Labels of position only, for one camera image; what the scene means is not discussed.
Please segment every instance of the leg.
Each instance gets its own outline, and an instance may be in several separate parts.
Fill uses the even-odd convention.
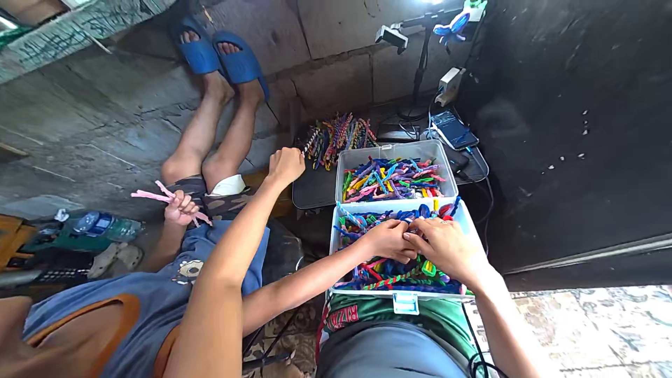
[[[183,43],[198,40],[194,32],[185,32]],[[222,115],[224,105],[233,97],[234,92],[226,79],[218,72],[203,75],[205,94],[196,114],[182,133],[179,144],[161,167],[161,176],[166,184],[201,173],[201,164],[214,142],[217,122]]]
[[[238,51],[236,46],[228,43],[220,43],[218,47],[222,54]],[[211,192],[219,181],[238,173],[238,168],[252,146],[255,113],[259,103],[263,100],[263,90],[258,80],[238,84],[238,89],[241,94],[241,103],[228,127],[226,136],[217,152],[202,166],[208,192]]]

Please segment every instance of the clear plastic container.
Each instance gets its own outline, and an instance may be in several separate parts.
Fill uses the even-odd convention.
[[[455,198],[438,198],[439,207],[445,204],[452,204],[455,201]],[[351,204],[344,204],[343,208],[350,213],[383,213],[385,211],[394,210],[394,211],[409,211],[415,210],[420,207],[421,204],[426,204],[429,206],[429,209],[433,208],[433,199],[432,198],[422,198],[422,199],[410,199],[410,200],[389,200],[389,201],[376,201],[376,202],[356,202]],[[342,217],[344,214],[341,210],[336,207],[334,208],[334,215],[332,220],[332,225],[339,226],[339,217]],[[457,221],[464,234],[467,238],[471,239],[472,243],[480,244],[480,238],[478,237],[478,232],[476,231],[476,226],[474,221],[469,215],[469,210],[467,209],[464,201],[460,201],[458,210],[453,216],[454,220]],[[335,229],[331,229],[331,243],[329,246],[329,254],[331,255],[341,247],[341,234]],[[332,293],[337,294],[346,294],[346,295],[371,295],[373,297],[381,298],[392,298],[395,293],[415,293],[418,296],[418,300],[429,300],[434,298],[448,298],[448,299],[459,299],[463,301],[469,301],[474,299],[472,295],[459,295],[459,294],[447,294],[447,293],[426,293],[422,291],[399,291],[399,290],[389,290],[389,291],[380,291],[380,290],[348,290],[348,289],[336,289],[331,287],[329,289]]]
[[[338,158],[338,172],[336,179],[337,202],[343,202],[343,180],[345,178],[343,171],[346,169],[357,168],[360,164],[368,163],[369,156],[374,159],[396,159],[397,157],[403,159],[415,159],[419,157],[423,161],[435,159],[434,164],[439,165],[437,175],[446,179],[445,182],[439,182],[439,190],[441,190],[441,193],[447,198],[455,198],[458,195],[458,186],[455,183],[453,172],[450,170],[444,146],[439,141],[428,140],[365,149],[349,149],[341,152]],[[408,199],[374,201],[373,203],[385,202],[388,204],[387,206],[390,206],[390,204],[398,201],[408,201]]]

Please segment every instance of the foot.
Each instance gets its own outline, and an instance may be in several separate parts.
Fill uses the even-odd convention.
[[[201,38],[195,32],[184,32],[180,35],[181,43],[190,43]],[[233,88],[219,71],[209,72],[203,75],[203,86],[205,87],[205,96],[216,98],[222,102],[228,102],[235,94]]]
[[[218,43],[217,49],[219,50],[220,54],[233,54],[241,50],[238,46],[226,42]],[[252,81],[237,85],[238,90],[241,93],[241,101],[243,103],[253,104],[256,106],[259,104],[259,102],[263,101],[264,94],[259,80],[254,79]]]

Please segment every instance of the white cloth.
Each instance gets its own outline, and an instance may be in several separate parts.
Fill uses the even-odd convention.
[[[206,196],[230,196],[231,194],[238,194],[245,189],[245,182],[241,175],[227,177],[219,181],[214,186],[212,192]]]

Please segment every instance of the smartphone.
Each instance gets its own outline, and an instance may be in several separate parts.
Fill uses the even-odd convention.
[[[436,131],[443,142],[456,151],[478,144],[476,135],[450,110],[431,116],[429,121],[430,130]]]

